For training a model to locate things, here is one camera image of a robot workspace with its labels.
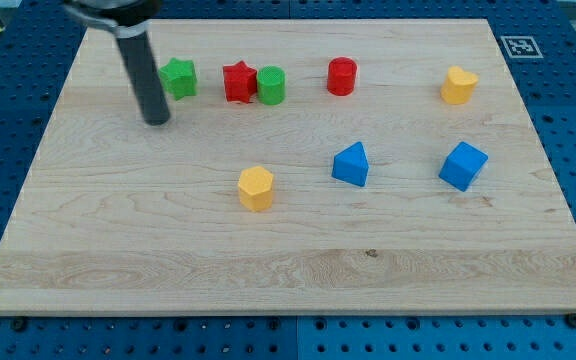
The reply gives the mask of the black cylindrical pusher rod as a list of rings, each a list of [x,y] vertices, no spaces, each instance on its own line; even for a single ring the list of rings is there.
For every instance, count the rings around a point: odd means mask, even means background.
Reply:
[[[144,122],[150,126],[165,124],[170,111],[148,34],[117,38],[116,42]]]

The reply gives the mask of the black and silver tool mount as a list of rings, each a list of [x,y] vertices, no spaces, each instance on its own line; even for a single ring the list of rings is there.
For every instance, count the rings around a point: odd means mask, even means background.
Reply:
[[[83,26],[109,32],[116,38],[143,34],[162,8],[161,0],[63,0],[66,14]]]

